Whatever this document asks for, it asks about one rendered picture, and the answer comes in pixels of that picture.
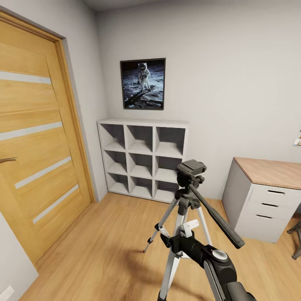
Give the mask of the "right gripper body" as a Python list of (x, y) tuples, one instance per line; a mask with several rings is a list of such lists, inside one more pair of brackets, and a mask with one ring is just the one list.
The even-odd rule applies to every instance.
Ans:
[[(192, 231), (192, 230), (191, 230)], [(181, 234), (171, 237), (171, 251), (173, 253), (178, 253), (183, 251), (187, 254), (191, 259), (191, 251), (193, 246), (199, 241), (194, 238), (194, 232), (192, 231), (192, 236), (186, 238), (185, 236), (181, 236)], [(193, 259), (192, 259), (193, 260)]]

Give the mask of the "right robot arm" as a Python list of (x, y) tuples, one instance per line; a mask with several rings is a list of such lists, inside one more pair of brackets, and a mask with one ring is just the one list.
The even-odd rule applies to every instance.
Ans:
[(237, 282), (236, 269), (228, 254), (194, 238), (191, 229), (198, 226), (198, 220), (194, 219), (179, 226), (181, 234), (171, 238), (161, 234), (161, 239), (173, 253), (183, 251), (205, 270), (216, 301), (257, 301)]

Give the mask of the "camera tripod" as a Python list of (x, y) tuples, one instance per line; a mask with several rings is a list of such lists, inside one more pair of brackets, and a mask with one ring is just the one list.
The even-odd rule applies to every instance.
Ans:
[[(153, 242), (153, 239), (157, 235), (158, 231), (160, 231), (161, 234), (163, 234), (164, 236), (171, 238), (166, 229), (164, 228), (163, 224), (167, 220), (167, 218), (169, 217), (170, 213), (176, 205), (179, 206), (179, 209), (173, 237), (182, 233), (179, 226), (187, 222), (186, 219), (188, 214), (188, 208), (190, 206), (191, 210), (197, 209), (200, 222), (205, 234), (205, 238), (207, 240), (207, 244), (212, 246), (207, 225), (205, 223), (205, 219), (202, 213), (201, 203), (205, 206), (210, 216), (213, 218), (213, 220), (217, 223), (220, 229), (222, 229), (222, 231), (237, 249), (240, 249), (243, 245), (245, 245), (245, 242), (237, 234), (237, 232), (235, 232), (235, 230), (221, 217), (221, 215), (212, 206), (210, 206), (207, 203), (203, 196), (196, 190), (199, 187), (199, 184), (202, 184), (202, 182), (204, 181), (204, 177), (202, 177), (202, 175), (195, 175), (205, 172), (206, 169), (207, 167), (202, 162), (197, 162), (194, 159), (185, 161), (176, 166), (176, 170), (178, 171), (177, 182), (179, 186), (182, 187), (182, 189), (176, 191), (176, 194), (174, 195), (174, 198), (170, 203), (168, 209), (166, 210), (163, 218), (158, 224), (155, 225), (156, 230), (152, 237), (148, 239), (148, 245), (146, 246), (145, 250), (143, 250), (143, 253), (146, 252), (150, 244)], [(176, 254), (173, 253), (170, 247), (164, 277), (157, 301), (167, 301), (166, 297), (168, 295), (180, 259), (191, 258), (183, 251), (180, 251)]]

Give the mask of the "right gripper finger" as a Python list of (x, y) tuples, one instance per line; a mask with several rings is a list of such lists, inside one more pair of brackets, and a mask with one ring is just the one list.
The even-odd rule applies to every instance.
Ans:
[(164, 236), (163, 234), (161, 234), (161, 239), (163, 240), (166, 247), (171, 247), (171, 238), (168, 238), (168, 237)]

